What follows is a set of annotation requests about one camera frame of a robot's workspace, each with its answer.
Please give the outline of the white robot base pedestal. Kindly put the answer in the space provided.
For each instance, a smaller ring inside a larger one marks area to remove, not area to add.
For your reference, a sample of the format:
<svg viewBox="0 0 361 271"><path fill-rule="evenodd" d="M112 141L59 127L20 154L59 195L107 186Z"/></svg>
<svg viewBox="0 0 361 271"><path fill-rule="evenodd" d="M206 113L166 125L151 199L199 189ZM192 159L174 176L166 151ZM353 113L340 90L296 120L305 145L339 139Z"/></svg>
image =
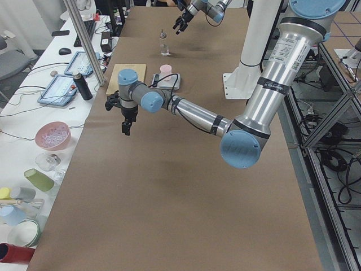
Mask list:
<svg viewBox="0 0 361 271"><path fill-rule="evenodd" d="M251 97L261 75L261 62L267 50L268 40L274 25L278 23L283 6L282 0L253 1L239 65L232 73L223 75L226 99Z"/></svg>

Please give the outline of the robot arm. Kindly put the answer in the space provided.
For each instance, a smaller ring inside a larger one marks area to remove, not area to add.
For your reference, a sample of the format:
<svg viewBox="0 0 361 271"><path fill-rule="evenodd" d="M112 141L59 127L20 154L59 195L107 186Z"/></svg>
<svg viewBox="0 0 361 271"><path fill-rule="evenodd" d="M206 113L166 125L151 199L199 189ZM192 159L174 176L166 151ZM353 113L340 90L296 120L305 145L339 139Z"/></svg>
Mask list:
<svg viewBox="0 0 361 271"><path fill-rule="evenodd" d="M176 34L184 32L188 27L188 23L197 15L199 11L203 12L206 19L211 18L216 25L220 24L224 18L225 10L232 1L218 1L215 5L209 1L174 1L177 7L183 13L178 17L173 25L173 29L176 29Z"/></svg>
<svg viewBox="0 0 361 271"><path fill-rule="evenodd" d="M270 137L270 124L313 45L328 39L331 22L343 1L289 1L279 24L280 37L260 74L244 112L233 120L210 112L170 89L149 87L133 69L118 73L118 90L105 107L118 107L122 132L130 133L140 108L155 113L164 108L195 128L221 137L223 160L235 168L254 165Z"/></svg>

